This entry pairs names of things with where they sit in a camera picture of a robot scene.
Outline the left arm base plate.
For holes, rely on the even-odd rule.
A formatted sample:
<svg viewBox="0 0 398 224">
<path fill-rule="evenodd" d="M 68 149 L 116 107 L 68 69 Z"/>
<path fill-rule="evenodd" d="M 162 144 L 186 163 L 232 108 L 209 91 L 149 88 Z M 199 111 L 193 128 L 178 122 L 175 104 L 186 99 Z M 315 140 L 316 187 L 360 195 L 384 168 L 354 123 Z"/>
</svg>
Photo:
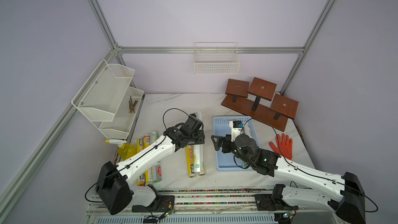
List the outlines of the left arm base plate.
<svg viewBox="0 0 398 224">
<path fill-rule="evenodd" d="M 133 213 L 163 213 L 174 207 L 175 196 L 160 194 L 151 184 L 145 187 L 137 186 L 133 192 Z"/>
</svg>

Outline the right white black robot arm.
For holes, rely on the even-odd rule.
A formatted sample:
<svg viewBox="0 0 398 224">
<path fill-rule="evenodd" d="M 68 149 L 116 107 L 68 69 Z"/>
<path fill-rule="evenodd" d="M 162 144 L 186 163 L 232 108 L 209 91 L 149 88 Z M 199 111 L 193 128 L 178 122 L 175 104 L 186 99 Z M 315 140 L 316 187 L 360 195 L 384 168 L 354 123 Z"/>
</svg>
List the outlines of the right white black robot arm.
<svg viewBox="0 0 398 224">
<path fill-rule="evenodd" d="M 232 153 L 261 175 L 293 180 L 325 195 L 329 198 L 326 207 L 344 221 L 366 223 L 365 192 L 355 174 L 330 174 L 297 164 L 278 153 L 259 148 L 246 134 L 240 134 L 235 140 L 231 135 L 213 135 L 211 140 L 216 151 Z"/>
</svg>

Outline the white green text roll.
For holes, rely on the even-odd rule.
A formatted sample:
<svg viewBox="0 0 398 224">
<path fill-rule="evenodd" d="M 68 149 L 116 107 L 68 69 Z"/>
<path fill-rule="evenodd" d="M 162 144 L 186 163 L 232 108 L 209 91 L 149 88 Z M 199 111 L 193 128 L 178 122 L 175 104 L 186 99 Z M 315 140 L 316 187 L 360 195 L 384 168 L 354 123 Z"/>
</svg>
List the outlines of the white green text roll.
<svg viewBox="0 0 398 224">
<path fill-rule="evenodd" d="M 196 175 L 198 176 L 205 175 L 203 144 L 193 146 L 193 166 Z"/>
</svg>

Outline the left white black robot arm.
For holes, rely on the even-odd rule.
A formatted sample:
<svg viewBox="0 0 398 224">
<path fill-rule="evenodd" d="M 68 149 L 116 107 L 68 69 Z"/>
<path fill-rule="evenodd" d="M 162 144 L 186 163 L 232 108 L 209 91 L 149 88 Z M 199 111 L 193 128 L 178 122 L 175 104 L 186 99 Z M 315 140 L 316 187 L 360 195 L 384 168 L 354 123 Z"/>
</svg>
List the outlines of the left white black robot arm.
<svg viewBox="0 0 398 224">
<path fill-rule="evenodd" d="M 131 158 L 114 165 L 105 163 L 100 170 L 95 191 L 111 215 L 129 205 L 143 206 L 154 211 L 161 196 L 153 185 L 138 186 L 137 179 L 158 161 L 188 145 L 205 141 L 201 113 L 190 114 L 186 122 L 167 128 L 153 144 Z"/>
</svg>

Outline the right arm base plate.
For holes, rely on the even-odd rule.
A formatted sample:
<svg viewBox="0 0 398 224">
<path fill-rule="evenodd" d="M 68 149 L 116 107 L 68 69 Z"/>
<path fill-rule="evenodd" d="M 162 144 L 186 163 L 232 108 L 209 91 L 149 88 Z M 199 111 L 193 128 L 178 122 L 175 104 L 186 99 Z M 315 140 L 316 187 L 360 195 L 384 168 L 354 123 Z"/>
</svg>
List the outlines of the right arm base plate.
<svg viewBox="0 0 398 224">
<path fill-rule="evenodd" d="M 276 184 L 271 194 L 256 194 L 255 203 L 259 211 L 290 211 L 298 210 L 298 206 L 291 206 L 283 200 L 284 184 Z"/>
</svg>

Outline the light blue plastic basket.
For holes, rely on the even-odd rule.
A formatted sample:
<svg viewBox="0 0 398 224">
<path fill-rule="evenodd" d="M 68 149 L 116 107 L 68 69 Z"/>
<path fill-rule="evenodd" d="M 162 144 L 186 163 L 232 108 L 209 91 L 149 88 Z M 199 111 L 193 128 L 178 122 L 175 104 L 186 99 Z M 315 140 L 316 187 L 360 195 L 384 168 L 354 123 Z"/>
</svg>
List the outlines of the light blue plastic basket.
<svg viewBox="0 0 398 224">
<path fill-rule="evenodd" d="M 254 123 L 250 116 L 218 116 L 213 118 L 213 127 L 215 136 L 226 136 L 231 134 L 230 122 L 241 121 L 245 124 L 244 133 L 256 141 L 260 146 Z M 221 149 L 216 151 L 217 169 L 219 172 L 243 171 L 247 164 L 239 159 L 234 159 L 232 153 L 223 153 Z"/>
</svg>

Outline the white roll grape picture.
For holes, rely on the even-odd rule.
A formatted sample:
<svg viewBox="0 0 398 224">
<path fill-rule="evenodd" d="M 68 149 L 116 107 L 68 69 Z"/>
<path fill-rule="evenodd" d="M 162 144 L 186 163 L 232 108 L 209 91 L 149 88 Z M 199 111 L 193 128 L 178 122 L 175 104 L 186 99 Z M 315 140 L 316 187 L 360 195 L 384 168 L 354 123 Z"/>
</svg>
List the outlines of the white roll grape picture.
<svg viewBox="0 0 398 224">
<path fill-rule="evenodd" d="M 152 131 L 150 134 L 150 144 L 154 144 L 159 138 L 157 131 Z M 157 161 L 151 168 L 152 171 L 152 182 L 159 183 L 162 180 L 162 169 L 160 161 Z"/>
</svg>

